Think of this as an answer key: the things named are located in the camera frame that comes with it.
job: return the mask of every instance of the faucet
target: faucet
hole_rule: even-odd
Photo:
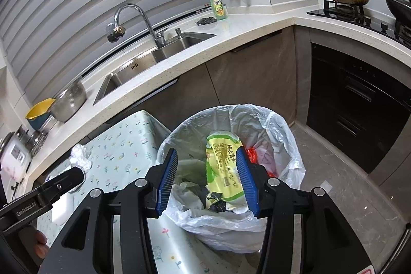
[[[168,27],[162,29],[161,31],[157,32],[157,34],[156,34],[154,32],[153,27],[151,26],[150,21],[148,20],[147,15],[143,11],[143,9],[140,6],[138,6],[136,4],[131,4],[131,3],[123,4],[117,9],[116,14],[114,15],[114,29],[113,29],[113,32],[107,36],[107,39],[108,39],[109,42],[118,41],[126,33],[126,29],[124,28],[124,26],[120,26],[120,22],[119,22],[120,12],[122,10],[124,10],[125,8],[134,8],[138,12],[140,12],[141,15],[143,16],[145,24],[147,25],[148,31],[150,32],[151,36],[154,39],[155,44],[157,45],[157,48],[160,49],[160,48],[165,46],[166,41],[164,39],[164,32],[165,32],[165,30],[167,30]]]

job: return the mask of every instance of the colander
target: colander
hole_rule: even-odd
[[[80,109],[86,99],[86,90],[81,78],[78,78],[55,97],[49,110],[58,121],[66,122]]]

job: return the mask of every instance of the stainless steel basin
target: stainless steel basin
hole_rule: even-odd
[[[156,63],[169,58],[188,47],[196,45],[204,40],[214,37],[214,34],[184,32],[181,37],[174,37],[166,41],[166,45],[160,49],[153,48],[139,54],[132,60],[125,62],[106,76],[97,94],[94,105],[107,94],[128,82],[142,71]]]

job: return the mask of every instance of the faucet spout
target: faucet spout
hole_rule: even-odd
[[[116,14],[114,15],[114,30],[113,33],[108,35],[108,40],[110,42],[115,42],[118,41],[118,39],[120,37],[124,36],[125,33],[125,28],[120,26],[120,13],[121,11],[123,11],[125,8],[133,8],[135,10],[137,10],[138,12],[140,12],[140,14],[143,16],[144,22],[147,25],[148,31],[150,32],[151,36],[154,39],[154,42],[157,45],[157,48],[162,48],[164,46],[164,43],[162,43],[157,37],[156,34],[154,33],[154,29],[151,26],[150,20],[148,19],[147,15],[145,14],[144,10],[136,5],[136,4],[132,4],[132,3],[127,3],[127,4],[123,4],[121,5],[117,11]]]

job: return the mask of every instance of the white countertop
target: white countertop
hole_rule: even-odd
[[[212,15],[211,12],[182,20],[170,26],[165,36],[166,39],[175,35],[174,28],[177,27],[180,27],[183,32],[211,33],[216,36],[143,71],[93,105],[104,77],[120,64],[154,47],[154,42],[148,36],[118,53],[84,80],[87,101],[68,122],[65,124],[57,123],[53,127],[45,144],[33,158],[29,171],[16,195],[21,196],[30,191],[35,179],[63,153],[133,102],[216,56],[291,25],[312,27],[349,37],[379,49],[411,67],[411,50],[396,41],[354,24],[307,15],[308,11],[320,8],[318,4],[295,8],[307,3],[313,4],[313,2],[315,4],[316,0],[277,4],[273,7],[258,7],[254,11],[265,13],[230,14],[225,20],[205,26],[197,26],[194,22],[201,17]]]

